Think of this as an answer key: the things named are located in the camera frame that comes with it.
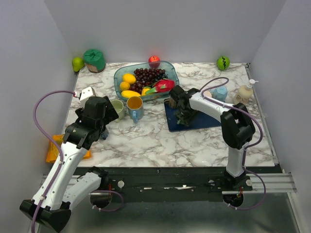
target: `white wall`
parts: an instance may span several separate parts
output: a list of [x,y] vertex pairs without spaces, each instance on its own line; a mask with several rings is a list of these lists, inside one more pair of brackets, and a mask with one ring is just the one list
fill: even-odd
[[[72,56],[43,0],[0,3],[0,228],[26,232],[19,210],[31,199],[45,171],[48,141],[35,127],[32,110],[49,91],[73,89]],[[38,120],[50,134],[61,131],[70,97],[43,102]]]
[[281,166],[311,229],[311,1],[287,0],[251,64]]
[[285,0],[44,0],[70,51],[110,62],[250,62]]

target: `black metal frame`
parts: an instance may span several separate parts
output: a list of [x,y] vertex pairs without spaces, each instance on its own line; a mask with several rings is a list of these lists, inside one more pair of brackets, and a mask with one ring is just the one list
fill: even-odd
[[[74,175],[84,175],[90,167],[78,167]],[[115,191],[122,193],[125,202],[163,201],[223,201],[224,188],[217,184],[225,176],[225,167],[105,167],[109,182]],[[255,173],[282,173],[281,167],[248,167]],[[215,186],[208,185],[214,180]],[[123,188],[118,182],[125,183]],[[176,189],[175,187],[192,187]],[[243,190],[252,190],[243,185]],[[230,190],[239,191],[240,185]]]

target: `green bag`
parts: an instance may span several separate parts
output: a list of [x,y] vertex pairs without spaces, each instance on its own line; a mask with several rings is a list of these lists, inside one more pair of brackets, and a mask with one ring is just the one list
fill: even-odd
[[88,50],[83,54],[83,60],[88,70],[93,73],[102,72],[106,66],[103,53],[99,50]]

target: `blue glass dish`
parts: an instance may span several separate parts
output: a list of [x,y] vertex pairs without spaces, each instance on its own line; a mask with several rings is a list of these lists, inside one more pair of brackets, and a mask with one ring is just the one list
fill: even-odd
[[[177,77],[176,71],[174,66],[166,61],[160,61],[159,62],[160,65],[157,69],[164,69],[166,75],[168,76],[168,79],[173,80],[175,82],[175,85],[179,85],[179,79]],[[120,69],[118,69],[114,75],[114,85],[115,85],[115,91],[117,93],[117,96],[121,99],[121,100],[127,100],[127,98],[123,97],[121,95],[121,90],[120,90],[120,83],[123,82],[123,75],[130,73],[134,75],[134,70],[136,69],[140,69],[140,68],[151,68],[149,65],[149,62],[146,63],[141,63],[141,64],[137,64],[137,65],[132,65],[132,66],[127,66],[127,67],[122,67]],[[161,93],[155,93],[155,94],[151,94],[151,95],[147,95],[147,96],[141,96],[143,101],[148,101],[148,100],[156,100],[158,98],[167,98],[169,96],[169,92],[161,92]]]

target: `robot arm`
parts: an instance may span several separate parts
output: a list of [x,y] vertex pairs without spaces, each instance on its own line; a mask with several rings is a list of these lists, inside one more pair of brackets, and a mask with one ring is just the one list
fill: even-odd
[[[90,192],[107,183],[107,174],[98,168],[92,168],[84,178],[66,191],[66,187],[92,143],[106,132],[106,125],[118,118],[109,98],[89,96],[85,107],[76,110],[78,119],[65,130],[64,142],[61,146],[64,159],[57,157],[50,173],[38,192],[31,200],[24,200],[20,210],[30,219],[40,200],[36,222],[60,232],[69,221],[71,210]],[[42,197],[47,185],[62,164],[58,175],[44,199]]]
[[[228,144],[228,165],[226,171],[232,177],[233,183],[245,176],[242,167],[243,150],[255,133],[255,127],[250,118],[244,114],[223,107],[225,103],[215,100],[220,105],[210,102],[202,97],[198,89],[192,88],[184,91],[180,86],[170,91],[170,96],[177,103],[176,117],[184,125],[190,125],[198,111],[203,112],[221,123],[223,139]],[[234,107],[247,112],[245,105],[239,103]]]

